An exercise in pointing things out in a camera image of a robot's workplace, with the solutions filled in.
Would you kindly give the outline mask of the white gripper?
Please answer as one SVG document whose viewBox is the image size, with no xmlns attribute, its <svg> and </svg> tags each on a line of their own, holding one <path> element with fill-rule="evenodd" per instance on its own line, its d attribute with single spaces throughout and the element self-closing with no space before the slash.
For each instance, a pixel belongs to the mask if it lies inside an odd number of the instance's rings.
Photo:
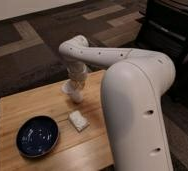
<svg viewBox="0 0 188 171">
<path fill-rule="evenodd" d="M 77 90 L 79 88 L 82 91 L 85 87 L 86 79 L 87 79 L 87 66 L 82 64 L 78 67 L 68 67 L 68 76 L 70 78 L 70 86 L 73 90 Z"/>
</svg>

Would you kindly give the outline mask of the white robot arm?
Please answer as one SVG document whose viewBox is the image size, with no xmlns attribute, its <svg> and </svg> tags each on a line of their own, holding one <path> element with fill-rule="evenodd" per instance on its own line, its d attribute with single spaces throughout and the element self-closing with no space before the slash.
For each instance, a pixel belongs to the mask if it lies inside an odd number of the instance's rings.
<svg viewBox="0 0 188 171">
<path fill-rule="evenodd" d="M 75 36 L 59 45 L 69 80 L 62 91 L 83 101 L 87 66 L 106 69 L 101 104 L 116 171 L 173 171 L 161 96 L 175 80 L 164 53 L 138 48 L 92 47 Z"/>
</svg>

